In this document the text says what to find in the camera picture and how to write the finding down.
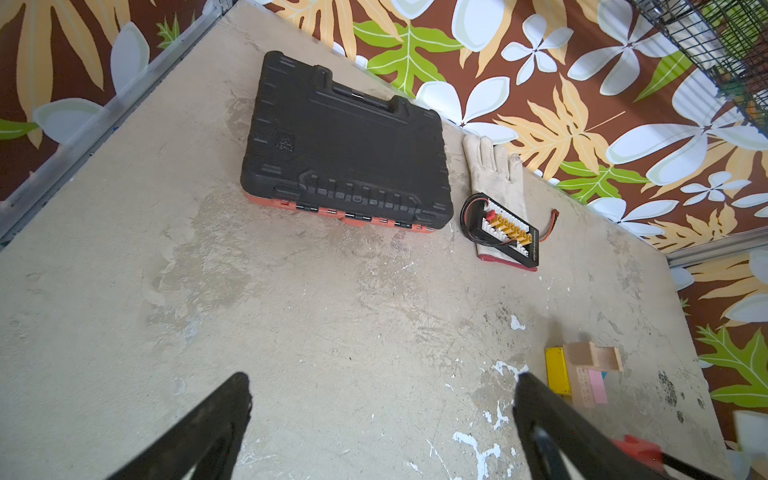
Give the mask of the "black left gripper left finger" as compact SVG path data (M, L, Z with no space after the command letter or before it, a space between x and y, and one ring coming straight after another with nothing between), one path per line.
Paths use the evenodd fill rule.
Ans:
M250 421L249 378L236 372L112 479L230 479Z

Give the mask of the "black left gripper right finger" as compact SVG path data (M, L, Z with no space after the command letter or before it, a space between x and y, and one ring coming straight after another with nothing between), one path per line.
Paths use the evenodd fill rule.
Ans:
M518 377L513 418L533 479L658 479L531 373Z

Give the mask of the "yellow square wood block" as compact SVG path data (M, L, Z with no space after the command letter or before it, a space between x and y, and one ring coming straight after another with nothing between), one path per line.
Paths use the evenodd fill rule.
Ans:
M545 362L549 388L558 395L571 396L572 389L564 348L562 346L547 348Z

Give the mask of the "light pink wood block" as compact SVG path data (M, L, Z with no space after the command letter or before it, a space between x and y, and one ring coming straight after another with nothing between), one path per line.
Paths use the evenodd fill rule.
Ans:
M605 373L598 370L588 371L589 383L595 404L607 404L608 396L605 387Z

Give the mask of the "natural wood arch block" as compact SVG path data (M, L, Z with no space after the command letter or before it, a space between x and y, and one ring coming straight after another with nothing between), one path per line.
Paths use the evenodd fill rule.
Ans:
M617 347L597 346L594 342L575 342L564 345L565 358L575 367L601 372L622 372L623 363Z

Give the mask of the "red wood block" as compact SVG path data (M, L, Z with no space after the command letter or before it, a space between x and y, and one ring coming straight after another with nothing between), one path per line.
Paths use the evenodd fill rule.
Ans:
M632 435L625 435L623 439L614 439L612 443L643 466L654 472L665 474L663 452L659 445Z

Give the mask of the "natural wood plank block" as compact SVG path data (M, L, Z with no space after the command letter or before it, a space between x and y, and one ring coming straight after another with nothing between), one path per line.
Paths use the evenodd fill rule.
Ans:
M569 365L568 375L573 405L579 408L594 408L596 403L589 370L582 366Z

